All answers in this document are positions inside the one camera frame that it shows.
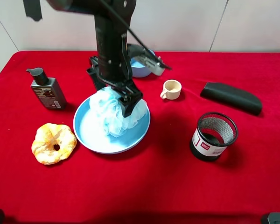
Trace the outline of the black textured gripper finger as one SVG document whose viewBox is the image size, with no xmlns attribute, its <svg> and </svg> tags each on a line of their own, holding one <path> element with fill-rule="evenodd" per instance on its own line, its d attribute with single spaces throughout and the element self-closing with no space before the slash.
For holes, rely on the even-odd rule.
<svg viewBox="0 0 280 224">
<path fill-rule="evenodd" d="M 128 96 L 124 95 L 119 98 L 119 104 L 121 107 L 123 117 L 128 117 L 132 114 L 136 104 L 143 98 L 143 95 Z"/>
<path fill-rule="evenodd" d="M 103 88 L 106 87 L 106 84 L 103 83 L 103 82 L 101 82 L 101 81 L 98 79 L 98 77 L 97 77 L 97 75 L 96 75 L 95 72 L 91 72 L 91 73 L 90 73 L 90 77 L 92 78 L 93 83 L 94 83 L 95 88 L 96 88 L 97 91 L 99 91 L 99 90 L 101 90 L 101 89 L 103 89 Z"/>
</svg>

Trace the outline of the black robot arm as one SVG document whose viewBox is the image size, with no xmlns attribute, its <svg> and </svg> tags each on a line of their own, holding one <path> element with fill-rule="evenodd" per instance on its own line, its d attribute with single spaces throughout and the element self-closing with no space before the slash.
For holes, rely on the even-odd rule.
<svg viewBox="0 0 280 224">
<path fill-rule="evenodd" d="M 143 94 L 132 80 L 127 31 L 136 7 L 134 0 L 49 0 L 55 10 L 94 17 L 98 56 L 87 70 L 97 90 L 110 86 L 119 94 L 123 117 L 131 115 Z"/>
</svg>

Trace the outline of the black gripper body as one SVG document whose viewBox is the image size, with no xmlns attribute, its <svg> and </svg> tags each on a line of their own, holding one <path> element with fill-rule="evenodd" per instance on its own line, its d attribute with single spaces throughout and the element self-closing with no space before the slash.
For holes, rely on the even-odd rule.
<svg viewBox="0 0 280 224">
<path fill-rule="evenodd" d="M 91 56 L 89 57 L 89 63 L 90 68 L 86 70 L 88 75 L 90 75 L 91 72 L 95 72 L 98 79 L 105 83 L 106 86 L 110 86 L 113 90 L 115 90 L 121 97 L 124 95 L 128 96 L 136 96 L 143 94 L 138 87 L 135 85 L 132 79 L 126 79 L 125 76 L 120 75 L 119 78 L 116 78 L 115 80 L 112 79 L 112 77 L 103 77 L 100 74 L 99 70 L 99 60 L 97 56 Z"/>
</svg>

